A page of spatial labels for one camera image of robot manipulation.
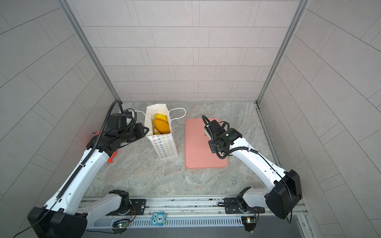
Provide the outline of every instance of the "white paper bag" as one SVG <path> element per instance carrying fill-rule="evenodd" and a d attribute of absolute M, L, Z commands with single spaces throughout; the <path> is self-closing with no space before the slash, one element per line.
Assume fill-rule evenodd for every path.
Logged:
<path fill-rule="evenodd" d="M 181 107 L 174 108 L 168 111 L 168 108 L 166 107 L 165 103 L 148 106 L 146 110 L 144 126 L 149 128 L 149 132 L 147 133 L 146 137 L 151 141 L 157 155 L 161 159 L 168 158 L 171 156 L 177 156 L 176 143 L 173 138 L 174 131 L 172 129 L 171 122 L 172 120 L 183 118 L 187 112 L 185 111 L 185 114 L 182 117 L 171 119 L 169 114 L 172 110 L 176 110 L 176 109 L 183 109 L 185 111 L 185 109 Z M 163 134 L 163 135 L 154 135 L 153 129 L 152 129 L 152 120 L 155 119 L 156 113 L 166 115 L 168 117 L 168 124 L 169 124 L 171 133 Z"/>

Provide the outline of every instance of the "mounting plate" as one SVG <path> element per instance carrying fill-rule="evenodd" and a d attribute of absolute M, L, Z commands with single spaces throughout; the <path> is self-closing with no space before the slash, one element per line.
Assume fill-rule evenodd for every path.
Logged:
<path fill-rule="evenodd" d="M 224 202 L 225 203 L 229 203 L 229 204 L 236 204 L 237 200 L 238 200 L 237 198 L 224 198 Z M 255 207 L 255 208 L 259 211 L 259 213 L 265 213 L 264 208 L 262 208 L 262 207 Z M 226 206 L 225 207 L 225 212 L 226 212 L 226 214 L 245 214 L 245 213 L 241 212 L 241 210 L 239 209 L 238 205 L 236 205 L 236 206 Z M 252 208 L 250 210 L 250 212 L 248 212 L 248 213 L 253 214 L 253 213 L 256 213 L 256 212 L 257 211 L 254 208 Z"/>
<path fill-rule="evenodd" d="M 143 215 L 144 209 L 146 207 L 146 201 L 145 199 L 130 199 L 132 206 L 136 209 L 136 215 Z M 131 216 L 131 210 L 128 211 L 128 213 L 124 214 L 124 216 Z M 117 212 L 110 212 L 107 214 L 107 216 L 120 216 Z"/>

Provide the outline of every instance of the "pink cutting board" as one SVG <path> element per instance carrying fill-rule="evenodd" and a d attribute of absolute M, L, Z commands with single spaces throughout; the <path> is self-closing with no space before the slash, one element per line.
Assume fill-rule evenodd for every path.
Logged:
<path fill-rule="evenodd" d="M 188 169 L 224 168 L 229 164 L 227 157 L 220 159 L 210 150 L 208 137 L 204 135 L 204 122 L 201 118 L 185 121 L 185 167 Z"/>

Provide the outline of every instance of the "white rope handle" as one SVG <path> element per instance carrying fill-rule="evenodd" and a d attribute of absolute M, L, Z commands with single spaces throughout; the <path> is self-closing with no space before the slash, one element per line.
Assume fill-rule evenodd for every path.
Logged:
<path fill-rule="evenodd" d="M 144 112 L 142 112 L 143 114 L 144 114 L 144 116 L 148 119 L 148 120 L 151 120 L 151 119 L 149 119 L 147 116 L 146 116 L 146 114 L 144 113 Z"/>
<path fill-rule="evenodd" d="M 171 109 L 171 110 L 169 110 L 169 112 L 171 112 L 172 110 L 176 110 L 176 109 L 183 109 L 184 112 L 185 112 L 185 114 L 184 114 L 182 117 L 178 117 L 178 118 L 173 118 L 173 119 L 171 119 L 171 122 L 172 122 L 173 120 L 183 118 L 183 117 L 187 114 L 187 111 L 185 111 L 185 109 L 182 108 L 182 107 L 178 107 L 178 108 Z"/>

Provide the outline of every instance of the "yellow object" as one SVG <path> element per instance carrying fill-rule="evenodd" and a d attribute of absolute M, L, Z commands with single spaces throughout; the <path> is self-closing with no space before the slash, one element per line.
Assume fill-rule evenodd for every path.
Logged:
<path fill-rule="evenodd" d="M 162 133 L 155 127 L 154 128 L 154 135 L 161 135 Z"/>
<path fill-rule="evenodd" d="M 158 114 L 158 113 L 155 114 L 155 119 L 168 122 L 168 117 L 166 115 L 162 115 L 162 114 Z"/>
<path fill-rule="evenodd" d="M 171 131 L 169 129 L 168 122 L 165 122 L 165 121 L 162 121 L 162 120 L 158 120 L 158 119 L 154 119 L 154 124 L 155 124 L 156 128 L 159 131 L 161 131 L 163 134 L 171 133 Z"/>

